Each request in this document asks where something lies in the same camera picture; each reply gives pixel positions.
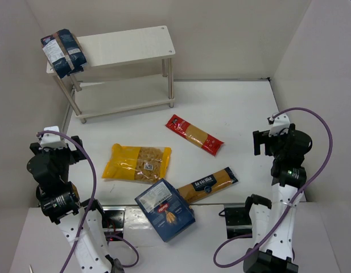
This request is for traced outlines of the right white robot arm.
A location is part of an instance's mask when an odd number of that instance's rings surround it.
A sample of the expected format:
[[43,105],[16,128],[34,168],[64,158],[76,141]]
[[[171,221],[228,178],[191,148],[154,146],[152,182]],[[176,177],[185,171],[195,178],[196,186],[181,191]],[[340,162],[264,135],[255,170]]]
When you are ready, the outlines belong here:
[[271,167],[272,197],[252,194],[245,207],[252,224],[252,239],[257,251],[247,250],[244,272],[297,272],[294,263],[292,237],[296,209],[301,199],[298,190],[307,181],[304,156],[312,146],[312,139],[298,131],[294,124],[278,133],[255,131],[254,153],[274,158]]

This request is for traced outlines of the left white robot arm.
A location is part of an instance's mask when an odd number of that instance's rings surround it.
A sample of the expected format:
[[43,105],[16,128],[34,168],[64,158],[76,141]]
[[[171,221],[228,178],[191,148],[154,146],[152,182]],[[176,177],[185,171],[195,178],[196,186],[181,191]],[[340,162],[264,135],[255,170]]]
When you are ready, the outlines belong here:
[[68,179],[69,167],[82,160],[95,170],[81,139],[54,130],[39,132],[37,137],[38,142],[30,145],[34,155],[27,170],[38,183],[36,198],[43,214],[71,246],[61,272],[72,257],[76,257],[81,272],[123,272],[120,261],[110,256],[102,228],[104,213],[95,194],[81,202],[76,186]]

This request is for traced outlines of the red spaghetti packet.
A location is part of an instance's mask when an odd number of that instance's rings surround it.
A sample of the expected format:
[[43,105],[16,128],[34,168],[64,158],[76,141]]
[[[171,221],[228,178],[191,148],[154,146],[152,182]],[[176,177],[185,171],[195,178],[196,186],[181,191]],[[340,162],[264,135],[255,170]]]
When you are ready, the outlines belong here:
[[192,125],[177,115],[173,115],[166,127],[209,154],[216,156],[224,142]]

